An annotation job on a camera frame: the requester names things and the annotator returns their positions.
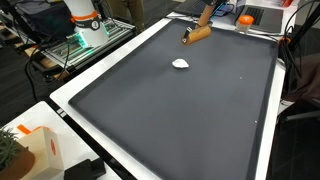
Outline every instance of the cable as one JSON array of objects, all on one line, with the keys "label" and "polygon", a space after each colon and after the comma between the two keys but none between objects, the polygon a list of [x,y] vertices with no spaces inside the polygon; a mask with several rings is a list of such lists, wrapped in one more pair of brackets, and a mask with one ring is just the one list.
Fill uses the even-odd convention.
[{"label": "cable", "polygon": [[28,73],[28,65],[29,65],[29,63],[30,63],[30,58],[32,57],[32,55],[34,54],[34,52],[35,52],[37,49],[38,49],[38,47],[33,50],[33,52],[31,53],[31,56],[29,57],[29,60],[27,61],[27,63],[26,63],[25,66],[24,66],[24,72],[25,72],[25,74],[26,74],[26,76],[27,76],[27,78],[28,78],[28,80],[29,80],[29,82],[30,82],[33,99],[34,99],[36,102],[38,102],[38,99],[37,99],[37,96],[36,96],[36,91],[35,91],[35,88],[34,88],[33,81],[32,81],[32,79],[31,79],[31,77],[30,77],[30,75],[29,75],[29,73]]},{"label": "cable", "polygon": [[27,35],[26,44],[28,44],[28,43],[29,43],[29,39],[30,39],[30,36],[29,36],[29,35]]},{"label": "cable", "polygon": [[248,34],[252,34],[252,35],[259,35],[259,36],[266,36],[266,37],[269,37],[269,38],[271,38],[271,39],[273,39],[273,40],[275,40],[275,41],[279,41],[278,39],[276,39],[276,38],[274,38],[273,36],[275,36],[275,37],[282,37],[283,35],[281,35],[281,34],[260,34],[260,33],[254,33],[254,32],[251,32],[251,31],[249,31],[248,32]]},{"label": "cable", "polygon": [[314,2],[312,2],[311,6],[310,6],[310,8],[309,8],[309,11],[308,11],[308,14],[307,14],[307,17],[306,17],[306,21],[307,21],[307,19],[309,18],[309,15],[310,15],[310,13],[311,13],[311,10],[312,10],[312,8],[313,8],[313,5],[314,5]]},{"label": "cable", "polygon": [[12,25],[13,25],[13,27],[16,29],[17,34],[18,34],[21,42],[23,42],[22,37],[21,37],[21,34],[20,34],[20,32],[19,32],[19,29],[18,29],[18,27],[17,27],[17,25],[16,25],[16,20],[15,20],[14,18],[12,19]]},{"label": "cable", "polygon": [[300,42],[298,43],[298,47],[299,47],[299,56],[300,56],[300,75],[302,76],[302,52],[301,52],[301,44]]},{"label": "cable", "polygon": [[316,25],[320,21],[320,17],[312,24],[312,26]]},{"label": "cable", "polygon": [[107,10],[108,10],[108,12],[109,12],[109,18],[111,19],[111,21],[113,22],[113,24],[114,24],[115,26],[117,26],[118,28],[131,30],[130,28],[127,28],[127,27],[123,27],[123,26],[118,25],[118,23],[116,23],[116,22],[114,21],[114,17],[113,17],[113,16],[111,15],[111,13],[110,13],[111,10],[110,10],[110,5],[109,5],[109,3],[108,3],[107,1],[105,1],[105,3],[106,3],[106,5],[102,4],[102,6],[105,6],[105,7],[107,8]]},{"label": "cable", "polygon": [[224,16],[227,16],[228,14],[233,14],[232,13],[232,11],[233,11],[233,9],[234,9],[234,4],[226,4],[226,6],[232,6],[232,8],[231,8],[231,10],[229,10],[229,11],[224,11],[224,10],[217,10],[217,12],[218,11],[221,11],[221,12],[224,12],[224,14],[223,15],[217,15],[216,13],[215,14],[213,14],[212,16],[216,16],[216,17],[224,17]]},{"label": "cable", "polygon": [[50,86],[52,84],[54,84],[55,82],[57,82],[58,80],[60,80],[63,72],[66,70],[66,67],[67,67],[67,63],[69,61],[69,54],[70,54],[70,44],[67,43],[67,56],[66,56],[66,61],[64,63],[64,66],[59,74],[59,76],[57,78],[55,78],[53,81],[49,82],[49,83],[43,83],[43,82],[39,82],[38,80],[36,80],[36,78],[32,75],[32,71],[31,71],[31,63],[32,63],[32,56],[30,56],[30,64],[29,64],[29,75],[31,77],[31,79],[38,85],[41,85],[41,86]]},{"label": "cable", "polygon": [[304,5],[302,5],[301,7],[299,7],[299,8],[291,15],[291,17],[289,18],[289,20],[288,20],[288,22],[287,22],[287,24],[286,24],[286,26],[285,26],[285,36],[284,36],[285,39],[287,38],[286,32],[288,31],[288,25],[289,25],[290,21],[292,20],[292,18],[293,18],[302,8],[304,8],[306,5],[308,5],[308,4],[310,4],[310,3],[314,3],[314,2],[316,2],[316,1],[309,1],[309,2],[305,3]]},{"label": "cable", "polygon": [[293,56],[292,56],[292,54],[291,54],[291,52],[290,52],[289,47],[288,47],[288,46],[284,46],[284,48],[285,48],[285,50],[286,50],[286,53],[289,55],[289,61],[291,62],[291,64],[292,64],[292,66],[294,67],[294,69],[296,70],[298,76],[301,78],[301,74],[300,74],[297,66],[296,66],[295,63],[294,63],[294,58],[293,58]]},{"label": "cable", "polygon": [[289,27],[289,29],[285,32],[284,36],[285,36],[285,35],[288,35],[288,33],[290,32],[290,30],[291,30],[291,33],[292,33],[293,30],[294,30],[293,26],[290,26],[290,27]]}]

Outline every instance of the table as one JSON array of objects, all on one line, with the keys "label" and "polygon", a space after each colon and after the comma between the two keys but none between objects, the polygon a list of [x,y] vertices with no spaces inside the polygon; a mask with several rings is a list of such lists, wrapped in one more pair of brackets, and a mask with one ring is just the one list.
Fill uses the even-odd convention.
[{"label": "table", "polygon": [[[98,158],[98,155],[43,101],[9,122],[6,127],[13,128],[12,132],[17,133],[17,137],[20,138],[24,136],[16,128],[20,124],[28,129],[46,126],[57,134],[64,169],[68,169],[85,159],[95,160]],[[120,180],[120,177],[107,164],[105,164],[105,168],[107,173],[99,180]],[[63,175],[64,172],[61,172],[53,180],[61,180]]]},{"label": "table", "polygon": [[[284,22],[287,22],[289,14],[294,12],[296,7],[285,9]],[[227,17],[218,19],[214,22],[215,27],[223,29],[234,29],[233,22],[229,22]],[[89,85],[92,81],[98,78],[101,74],[121,61],[126,55],[137,48],[140,44],[146,41],[149,37],[159,31],[170,19],[162,19],[145,32],[129,41],[127,44],[108,55],[97,64],[68,82],[50,95],[50,98],[57,103],[71,118],[73,118],[85,131],[87,131],[102,147],[104,147],[118,162],[120,162],[129,172],[131,172],[137,179],[159,179],[154,173],[148,170],[143,164],[136,161],[132,156],[115,144],[110,138],[105,136],[102,132],[98,131],[92,124],[76,112],[69,104],[68,101],[79,91]],[[276,124],[278,105],[280,102],[282,85],[284,81],[285,69],[278,61],[275,72],[274,81],[268,101],[267,116],[262,135],[262,143],[259,152],[259,160],[256,171],[255,179],[265,179],[268,168],[269,155],[271,152],[273,134]]]},{"label": "table", "polygon": [[[234,4],[235,8],[236,8],[236,0],[230,0],[229,2],[230,4]],[[279,7],[273,3],[271,3],[268,0],[247,0],[246,4],[248,5],[256,5],[256,6],[263,6],[263,7],[268,7],[268,8],[274,8],[274,9],[283,9],[283,19],[282,19],[282,28],[281,28],[281,33],[284,33],[285,30],[285,26],[287,21],[289,20],[289,18],[291,17],[291,15],[297,10],[297,6],[289,6],[287,8],[282,8]],[[179,14],[179,13],[170,13],[168,15],[169,17],[174,17],[174,16],[183,16],[183,14]],[[235,21],[235,15],[234,14],[229,14],[227,16],[224,17],[214,17],[213,19],[211,19],[211,21],[213,22],[212,26],[216,27],[216,28],[220,28],[220,29],[226,29],[226,30],[234,30],[235,26],[234,26],[234,21]],[[294,16],[294,18],[292,18],[292,20],[289,23],[289,26],[294,26],[294,22],[295,22],[295,18],[296,16]],[[189,20],[191,21],[190,18],[184,18],[184,17],[179,17],[179,19],[185,19],[185,20]],[[254,33],[265,33],[265,32],[261,32],[261,31],[256,31],[256,30],[250,30],[251,32]]]}]

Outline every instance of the orange object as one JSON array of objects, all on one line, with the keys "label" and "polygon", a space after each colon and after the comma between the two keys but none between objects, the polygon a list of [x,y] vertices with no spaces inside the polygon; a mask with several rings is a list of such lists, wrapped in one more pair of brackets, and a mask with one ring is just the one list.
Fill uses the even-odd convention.
[{"label": "orange object", "polygon": [[286,41],[286,43],[289,44],[289,43],[291,42],[291,39],[290,39],[290,38],[286,38],[286,39],[281,38],[281,39],[279,40],[279,42],[280,42],[280,41]]},{"label": "orange object", "polygon": [[53,155],[56,155],[56,146],[54,145],[54,142],[52,139],[50,140],[50,144],[51,144],[51,150]]},{"label": "orange object", "polygon": [[282,0],[282,3],[280,4],[282,7],[289,7],[293,0]]},{"label": "orange object", "polygon": [[204,39],[208,36],[210,36],[211,34],[211,28],[208,27],[208,26],[204,26],[204,27],[199,27],[197,29],[194,29],[193,31],[190,32],[188,38],[187,38],[187,41],[186,42],[183,42],[182,40],[182,43],[184,45],[190,45],[194,42],[197,42],[201,39]]},{"label": "orange object", "polygon": [[238,22],[243,25],[251,25],[253,21],[254,21],[254,18],[249,15],[242,15],[238,19]]},{"label": "orange object", "polygon": [[40,129],[40,128],[44,128],[44,129],[48,129],[49,131],[51,131],[48,127],[45,126],[38,126],[36,127],[34,130],[30,131],[29,129],[27,129],[24,125],[20,124],[19,126],[17,126],[17,129],[19,129],[22,133],[24,134],[30,134],[31,132]]},{"label": "orange object", "polygon": [[87,20],[87,19],[93,19],[93,18],[95,18],[97,16],[98,16],[98,12],[97,11],[93,11],[91,14],[86,15],[86,16],[74,16],[74,15],[72,15],[73,19],[74,20],[78,20],[78,21],[84,21],[84,20]]},{"label": "orange object", "polygon": [[19,129],[22,133],[24,134],[30,134],[31,131],[29,129],[27,129],[26,127],[24,127],[24,125],[20,124],[17,129]]}]

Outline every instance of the wooden stick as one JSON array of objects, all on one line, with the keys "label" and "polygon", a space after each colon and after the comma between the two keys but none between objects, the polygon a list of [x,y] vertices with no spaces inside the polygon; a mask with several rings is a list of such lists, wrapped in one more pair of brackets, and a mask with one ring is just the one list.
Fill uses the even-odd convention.
[{"label": "wooden stick", "polygon": [[210,16],[214,10],[216,6],[209,6],[209,5],[206,5],[206,7],[204,8],[201,16],[200,16],[200,19],[198,20],[198,24],[196,26],[196,28],[198,27],[203,27],[203,26],[206,26],[209,19],[210,19]]}]

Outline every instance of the green leaves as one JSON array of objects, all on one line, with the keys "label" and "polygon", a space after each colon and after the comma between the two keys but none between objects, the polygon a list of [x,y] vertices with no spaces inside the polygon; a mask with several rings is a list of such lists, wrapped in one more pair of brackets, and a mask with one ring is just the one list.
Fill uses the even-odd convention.
[{"label": "green leaves", "polygon": [[12,160],[19,154],[17,137],[12,133],[12,128],[0,129],[0,172],[8,167]]}]

